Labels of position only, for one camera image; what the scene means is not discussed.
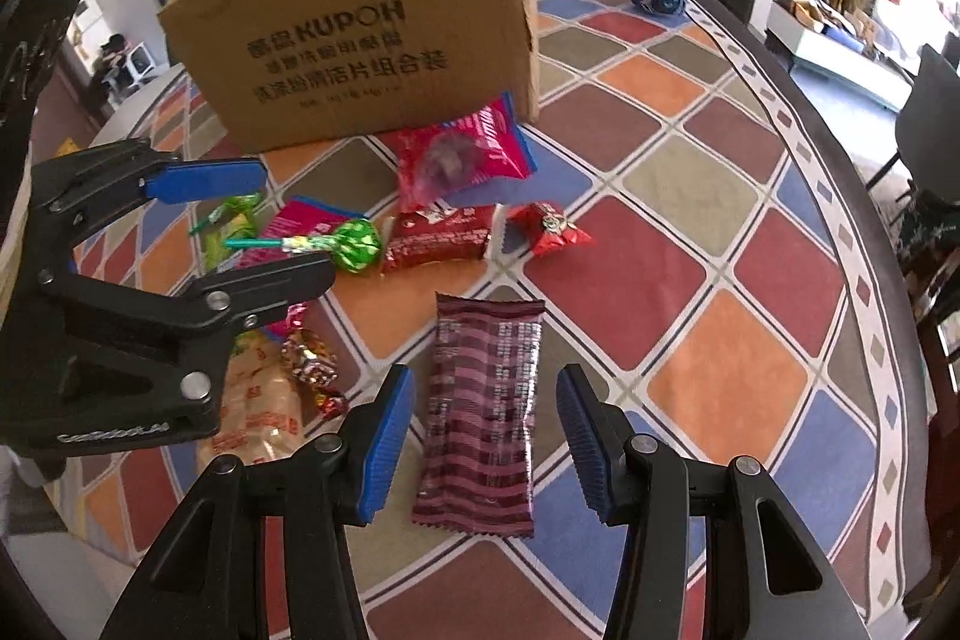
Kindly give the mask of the colourful checkered table mat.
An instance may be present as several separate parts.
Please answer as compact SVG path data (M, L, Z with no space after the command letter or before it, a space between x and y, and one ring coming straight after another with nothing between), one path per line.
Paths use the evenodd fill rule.
M535 533L471 537L410 518L425 429L386 509L350 536L377 638L596 638L623 536L584 503L555 414L570 362L685 456L748 453L828 555L867 629L900 638L929 569L924 377L900 269L850 158L782 69L704 8L539 0L535 172L464 202L548 200L592 244L340 281L311 317L347 395L393 362L430 372L434 299L539 299Z

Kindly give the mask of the green lollipop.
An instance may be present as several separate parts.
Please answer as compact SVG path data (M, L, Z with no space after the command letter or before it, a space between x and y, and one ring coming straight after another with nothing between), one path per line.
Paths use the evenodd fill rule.
M364 218L353 218L340 224L331 234L311 236L249 237L226 239L231 250L278 250L286 255L327 253L338 268L348 273L361 273L381 259L382 241L376 226Z

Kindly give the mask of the brown cardboard box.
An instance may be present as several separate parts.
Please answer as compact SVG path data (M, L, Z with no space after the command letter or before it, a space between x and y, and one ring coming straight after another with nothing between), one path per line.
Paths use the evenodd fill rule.
M231 140L263 152L539 113L537 0L171 0L167 45Z

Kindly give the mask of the dark grey chair right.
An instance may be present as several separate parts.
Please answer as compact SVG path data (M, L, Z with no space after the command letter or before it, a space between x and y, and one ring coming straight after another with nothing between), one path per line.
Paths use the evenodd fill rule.
M895 120L895 154L866 182L871 191L896 164L911 174L901 198L929 195L958 203L958 65L929 44L921 47L910 96Z

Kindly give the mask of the maroon striped snack bar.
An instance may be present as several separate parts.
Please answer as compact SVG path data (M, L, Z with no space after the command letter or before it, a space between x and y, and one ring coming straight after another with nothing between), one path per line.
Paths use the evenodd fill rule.
M534 534L542 301L436 298L433 372L412 520L464 534Z

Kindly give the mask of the gold red candy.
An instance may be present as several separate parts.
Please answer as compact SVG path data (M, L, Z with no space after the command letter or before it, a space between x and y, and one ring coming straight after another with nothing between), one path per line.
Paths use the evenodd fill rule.
M313 331L291 331L280 360L285 374L308 395L317 419L325 422L347 413L347 398L338 388L337 356Z

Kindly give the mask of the dark red snack packet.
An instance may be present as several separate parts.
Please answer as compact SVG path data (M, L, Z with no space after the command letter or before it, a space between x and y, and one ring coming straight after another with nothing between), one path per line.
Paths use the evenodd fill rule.
M485 260L500 223L500 205L433 205L397 213L384 224L381 271L397 273L433 263Z

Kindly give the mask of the beige cracker packet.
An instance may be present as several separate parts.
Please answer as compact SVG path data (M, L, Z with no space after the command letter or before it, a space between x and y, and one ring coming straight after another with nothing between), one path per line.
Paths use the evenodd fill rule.
M280 345L260 331L242 333L224 377L220 430L197 445L197 470L221 455L270 463L303 443L301 399L281 367Z

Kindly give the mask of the small red candy packet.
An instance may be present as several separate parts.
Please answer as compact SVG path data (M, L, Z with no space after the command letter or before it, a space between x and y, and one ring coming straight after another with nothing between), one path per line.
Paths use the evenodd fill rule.
M550 253L584 247L594 242L589 232L576 226L561 209L549 202L527 203L512 208L508 223L523 234L534 257L545 257Z

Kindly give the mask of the magenta snack packet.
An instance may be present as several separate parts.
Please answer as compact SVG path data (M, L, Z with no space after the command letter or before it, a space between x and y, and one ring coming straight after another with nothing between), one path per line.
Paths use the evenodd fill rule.
M338 226L342 226L348 220L358 220L358 218L359 213L324 205L324 203L316 202L311 198L291 197L285 203L285 206L268 221L259 237L261 239L283 239L283 237L291 236L325 236L325 234L332 234ZM239 268L249 268L249 266L263 265L283 259L285 259L285 253L280 252L278 248L246 248L241 252L238 266ZM275 341L285 339L291 331L301 328L308 305L309 302L298 302L291 305L286 310L283 319L270 323L263 328L263 331L268 333L270 338Z

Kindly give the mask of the light green snack packet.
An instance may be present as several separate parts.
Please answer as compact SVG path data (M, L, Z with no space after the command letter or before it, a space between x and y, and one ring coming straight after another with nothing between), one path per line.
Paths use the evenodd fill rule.
M229 239L255 239L259 235L256 211L260 203L260 193L228 197L189 230L190 236L199 239L205 271L213 271L235 253L226 245Z

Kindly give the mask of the pink clear-window snack bag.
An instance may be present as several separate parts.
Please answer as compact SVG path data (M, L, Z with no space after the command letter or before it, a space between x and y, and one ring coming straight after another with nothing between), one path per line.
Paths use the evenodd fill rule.
M460 119L396 131L392 149L402 213L493 179L522 181L537 170L509 92Z

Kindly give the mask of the white tv cabinet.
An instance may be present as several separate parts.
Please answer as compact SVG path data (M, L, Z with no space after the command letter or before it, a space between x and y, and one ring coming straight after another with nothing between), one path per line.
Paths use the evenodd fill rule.
M820 74L843 88L898 112L910 97L919 71L918 53L900 46L895 35L880 31L882 42L856 39L846 29L836 29L812 19L797 18L788 3L771 3L766 18L765 44L784 62L788 73L796 68Z

